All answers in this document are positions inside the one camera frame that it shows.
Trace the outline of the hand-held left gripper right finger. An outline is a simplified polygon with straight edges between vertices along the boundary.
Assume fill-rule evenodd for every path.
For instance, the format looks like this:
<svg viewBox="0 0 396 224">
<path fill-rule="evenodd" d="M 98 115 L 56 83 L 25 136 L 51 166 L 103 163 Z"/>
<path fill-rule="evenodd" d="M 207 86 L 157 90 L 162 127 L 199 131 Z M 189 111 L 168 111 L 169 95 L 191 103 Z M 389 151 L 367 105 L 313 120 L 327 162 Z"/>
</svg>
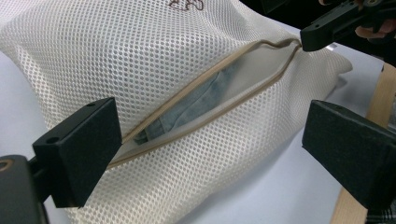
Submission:
<svg viewBox="0 0 396 224">
<path fill-rule="evenodd" d="M 303 148 L 362 206 L 382 210 L 396 199 L 396 134 L 332 103 L 311 102 Z"/>
</svg>

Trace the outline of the white mesh laundry bag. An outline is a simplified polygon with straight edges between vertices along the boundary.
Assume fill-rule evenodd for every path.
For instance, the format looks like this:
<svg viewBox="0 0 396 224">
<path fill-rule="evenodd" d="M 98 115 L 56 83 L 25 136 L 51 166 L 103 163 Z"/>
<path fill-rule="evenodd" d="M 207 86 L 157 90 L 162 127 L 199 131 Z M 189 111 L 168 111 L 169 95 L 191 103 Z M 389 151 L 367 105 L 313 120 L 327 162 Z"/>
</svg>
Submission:
<svg viewBox="0 0 396 224">
<path fill-rule="evenodd" d="M 53 127 L 114 97 L 123 145 L 72 224 L 173 224 L 287 141 L 351 69 L 239 0 L 0 0 L 0 51 Z M 134 137 L 238 63 L 220 104 L 142 145 Z"/>
</svg>

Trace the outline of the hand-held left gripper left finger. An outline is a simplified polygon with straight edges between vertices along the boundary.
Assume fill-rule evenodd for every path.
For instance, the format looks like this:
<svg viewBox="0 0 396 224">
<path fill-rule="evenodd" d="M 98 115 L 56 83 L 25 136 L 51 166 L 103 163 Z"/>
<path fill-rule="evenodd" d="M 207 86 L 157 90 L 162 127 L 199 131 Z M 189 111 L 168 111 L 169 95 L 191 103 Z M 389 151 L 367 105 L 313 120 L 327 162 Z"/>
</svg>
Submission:
<svg viewBox="0 0 396 224">
<path fill-rule="evenodd" d="M 84 105 L 33 143 L 38 200 L 82 207 L 121 146 L 113 97 Z"/>
</svg>

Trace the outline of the light blue jeans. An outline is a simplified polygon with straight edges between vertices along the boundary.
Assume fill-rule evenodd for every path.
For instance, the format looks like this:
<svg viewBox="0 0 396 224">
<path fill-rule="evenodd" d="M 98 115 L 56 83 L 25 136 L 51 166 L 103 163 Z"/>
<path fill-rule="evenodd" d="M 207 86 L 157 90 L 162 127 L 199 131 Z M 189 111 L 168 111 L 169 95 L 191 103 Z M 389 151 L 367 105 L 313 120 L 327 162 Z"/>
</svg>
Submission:
<svg viewBox="0 0 396 224">
<path fill-rule="evenodd" d="M 138 145 L 147 143 L 201 117 L 218 106 L 229 89 L 237 67 L 238 63 L 232 63 L 217 72 L 152 121 L 148 127 L 134 137 L 134 142 Z"/>
</svg>

